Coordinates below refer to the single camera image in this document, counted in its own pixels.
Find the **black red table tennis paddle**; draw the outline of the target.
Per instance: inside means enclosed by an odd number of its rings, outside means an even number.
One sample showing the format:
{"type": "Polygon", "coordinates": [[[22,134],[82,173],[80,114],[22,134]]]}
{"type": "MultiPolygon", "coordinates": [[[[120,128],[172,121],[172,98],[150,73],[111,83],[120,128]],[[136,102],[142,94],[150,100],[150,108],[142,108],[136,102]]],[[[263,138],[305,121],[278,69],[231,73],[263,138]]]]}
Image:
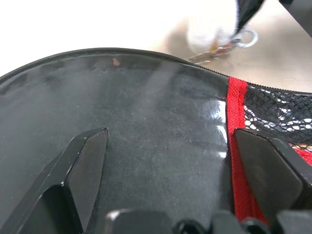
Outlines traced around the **black red table tennis paddle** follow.
{"type": "Polygon", "coordinates": [[[0,228],[76,135],[109,140],[87,233],[116,209],[207,225],[231,210],[225,76],[131,55],[58,58],[0,81],[0,228]]]}

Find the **white fluffy pompom keychain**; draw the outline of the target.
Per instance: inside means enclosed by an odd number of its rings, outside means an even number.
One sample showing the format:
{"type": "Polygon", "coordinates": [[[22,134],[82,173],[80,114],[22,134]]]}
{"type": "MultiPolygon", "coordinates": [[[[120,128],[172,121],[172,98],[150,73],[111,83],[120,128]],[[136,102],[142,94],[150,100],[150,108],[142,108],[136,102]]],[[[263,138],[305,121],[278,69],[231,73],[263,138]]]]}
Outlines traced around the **white fluffy pompom keychain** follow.
{"type": "Polygon", "coordinates": [[[204,63],[228,55],[233,49],[252,47],[258,41],[256,31],[242,28],[238,30],[235,21],[222,20],[218,24],[188,25],[187,43],[193,55],[187,60],[204,63]]]}

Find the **black paddle case red mesh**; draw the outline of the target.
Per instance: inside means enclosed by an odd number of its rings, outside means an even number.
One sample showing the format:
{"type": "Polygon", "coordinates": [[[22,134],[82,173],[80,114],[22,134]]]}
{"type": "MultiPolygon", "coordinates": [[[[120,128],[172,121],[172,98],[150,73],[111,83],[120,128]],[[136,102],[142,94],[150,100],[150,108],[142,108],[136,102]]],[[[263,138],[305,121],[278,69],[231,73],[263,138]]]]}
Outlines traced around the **black paddle case red mesh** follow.
{"type": "Polygon", "coordinates": [[[167,54],[124,48],[83,49],[56,54],[22,66],[0,77],[0,81],[19,70],[56,59],[112,55],[186,64],[228,79],[226,133],[233,207],[214,211],[207,225],[193,218],[174,221],[160,210],[116,209],[105,215],[102,230],[95,234],[312,234],[312,210],[282,210],[274,220],[264,217],[248,185],[234,135],[238,128],[271,134],[287,142],[312,166],[312,93],[252,84],[167,54]]]}

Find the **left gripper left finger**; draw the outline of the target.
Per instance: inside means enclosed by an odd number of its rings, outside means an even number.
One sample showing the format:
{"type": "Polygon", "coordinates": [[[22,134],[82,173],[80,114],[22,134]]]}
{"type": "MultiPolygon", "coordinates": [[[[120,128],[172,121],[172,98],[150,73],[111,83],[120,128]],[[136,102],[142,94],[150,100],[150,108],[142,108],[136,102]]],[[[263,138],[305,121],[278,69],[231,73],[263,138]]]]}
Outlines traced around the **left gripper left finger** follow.
{"type": "Polygon", "coordinates": [[[107,128],[83,132],[38,175],[0,234],[84,234],[99,191],[107,128]]]}

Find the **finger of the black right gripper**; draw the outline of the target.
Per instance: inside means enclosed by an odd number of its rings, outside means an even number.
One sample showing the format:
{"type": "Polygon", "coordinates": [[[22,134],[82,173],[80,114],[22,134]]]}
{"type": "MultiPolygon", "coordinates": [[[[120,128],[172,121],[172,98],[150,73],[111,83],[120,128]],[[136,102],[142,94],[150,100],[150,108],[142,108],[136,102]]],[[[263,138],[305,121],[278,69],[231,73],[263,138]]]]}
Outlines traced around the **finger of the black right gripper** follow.
{"type": "Polygon", "coordinates": [[[264,0],[234,0],[235,2],[235,29],[237,35],[249,20],[257,13],[264,0]]]}

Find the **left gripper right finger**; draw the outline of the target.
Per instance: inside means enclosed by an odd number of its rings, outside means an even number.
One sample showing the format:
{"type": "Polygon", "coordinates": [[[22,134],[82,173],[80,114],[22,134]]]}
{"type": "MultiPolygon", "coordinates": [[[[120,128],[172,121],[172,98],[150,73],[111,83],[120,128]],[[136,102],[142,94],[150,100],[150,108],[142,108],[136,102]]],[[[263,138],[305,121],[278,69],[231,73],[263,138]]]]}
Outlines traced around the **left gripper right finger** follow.
{"type": "Polygon", "coordinates": [[[271,134],[235,130],[248,185],[267,220],[282,210],[312,210],[312,166],[271,134]]]}

